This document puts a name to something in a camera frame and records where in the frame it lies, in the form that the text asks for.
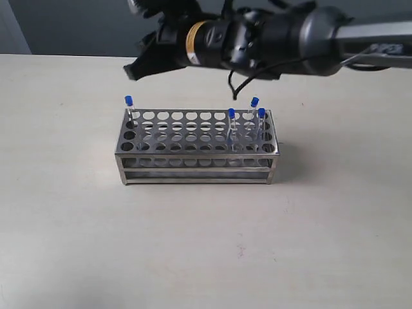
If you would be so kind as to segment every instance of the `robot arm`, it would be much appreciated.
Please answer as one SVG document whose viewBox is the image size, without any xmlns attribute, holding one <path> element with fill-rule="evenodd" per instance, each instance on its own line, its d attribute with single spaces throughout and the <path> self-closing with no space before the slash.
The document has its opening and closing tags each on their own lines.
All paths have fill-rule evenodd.
<svg viewBox="0 0 412 309">
<path fill-rule="evenodd" d="M 225 0 L 220 15 L 202 12 L 196 0 L 129 0 L 145 18 L 163 13 L 156 32 L 141 42 L 140 56 L 124 67 L 138 80 L 187 66 L 230 70 L 248 79 L 282 74 L 330 76 L 342 66 L 360 71 L 412 68 L 412 14 L 357 20 L 315 2 L 290 6 L 269 0 L 282 12 L 234 10 Z"/>
</svg>

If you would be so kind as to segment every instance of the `white table surface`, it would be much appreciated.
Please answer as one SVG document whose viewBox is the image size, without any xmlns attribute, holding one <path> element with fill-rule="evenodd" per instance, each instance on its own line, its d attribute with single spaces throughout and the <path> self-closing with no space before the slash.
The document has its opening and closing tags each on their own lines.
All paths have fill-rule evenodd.
<svg viewBox="0 0 412 309">
<path fill-rule="evenodd" d="M 132 59 L 0 55 L 0 309 L 411 308 L 412 71 L 131 82 Z M 130 185 L 141 108 L 276 116 L 273 185 Z"/>
</svg>

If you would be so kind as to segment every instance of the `metal rack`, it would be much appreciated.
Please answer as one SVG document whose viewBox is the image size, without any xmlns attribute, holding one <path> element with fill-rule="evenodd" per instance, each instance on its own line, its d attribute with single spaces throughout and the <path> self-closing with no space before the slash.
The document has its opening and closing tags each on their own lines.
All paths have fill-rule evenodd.
<svg viewBox="0 0 412 309">
<path fill-rule="evenodd" d="M 279 148 L 272 114 L 262 130 L 246 110 L 236 113 L 236 142 L 228 141 L 227 110 L 126 111 L 115 158 L 123 184 L 271 184 Z"/>
</svg>

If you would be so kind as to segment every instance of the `test tube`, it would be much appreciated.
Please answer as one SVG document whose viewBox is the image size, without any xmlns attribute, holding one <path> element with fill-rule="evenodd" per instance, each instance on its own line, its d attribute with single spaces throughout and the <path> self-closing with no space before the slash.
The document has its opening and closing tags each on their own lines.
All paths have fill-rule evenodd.
<svg viewBox="0 0 412 309">
<path fill-rule="evenodd" d="M 228 141 L 234 141 L 236 139 L 236 114 L 233 108 L 229 108 L 229 131 L 227 133 Z"/>
<path fill-rule="evenodd" d="M 263 125 L 265 123 L 266 110 L 264 108 L 259 108 L 257 115 L 259 116 L 259 124 L 257 125 L 257 130 L 261 131 L 263 130 Z"/>
<path fill-rule="evenodd" d="M 129 120 L 133 121 L 133 110 L 135 109 L 135 106 L 133 105 L 133 98 L 131 95 L 126 95 L 124 97 L 124 101 L 126 102 L 127 112 L 129 113 Z"/>
<path fill-rule="evenodd" d="M 248 120 L 247 126 L 246 126 L 246 130 L 250 130 L 250 126 L 252 124 L 253 118 L 255 117 L 256 114 L 256 107 L 259 104 L 259 98 L 254 97 L 252 99 L 252 102 L 250 103 L 250 107 L 247 110 L 247 115 L 246 115 L 246 119 Z"/>
</svg>

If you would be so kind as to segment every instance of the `stainless steel rack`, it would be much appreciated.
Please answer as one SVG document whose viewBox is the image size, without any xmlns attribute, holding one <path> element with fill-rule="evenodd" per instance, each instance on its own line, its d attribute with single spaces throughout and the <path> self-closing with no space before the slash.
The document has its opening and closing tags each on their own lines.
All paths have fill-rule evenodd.
<svg viewBox="0 0 412 309">
<path fill-rule="evenodd" d="M 123 184 L 271 184 L 279 148 L 266 112 L 262 129 L 247 111 L 236 112 L 237 137 L 228 140 L 227 110 L 126 111 L 115 158 Z"/>
</svg>

